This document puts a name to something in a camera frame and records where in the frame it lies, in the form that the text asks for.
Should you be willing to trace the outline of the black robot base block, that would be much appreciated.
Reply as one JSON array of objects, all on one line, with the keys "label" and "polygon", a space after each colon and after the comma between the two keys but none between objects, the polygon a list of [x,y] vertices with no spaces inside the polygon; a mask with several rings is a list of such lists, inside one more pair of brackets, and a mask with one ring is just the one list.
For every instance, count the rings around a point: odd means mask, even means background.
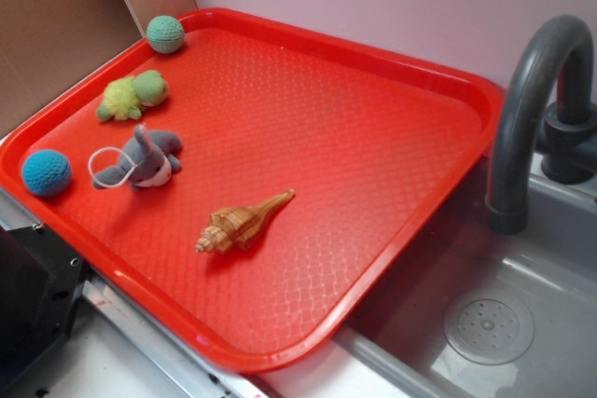
[{"label": "black robot base block", "polygon": [[48,227],[1,230],[1,392],[70,336],[87,264]]}]

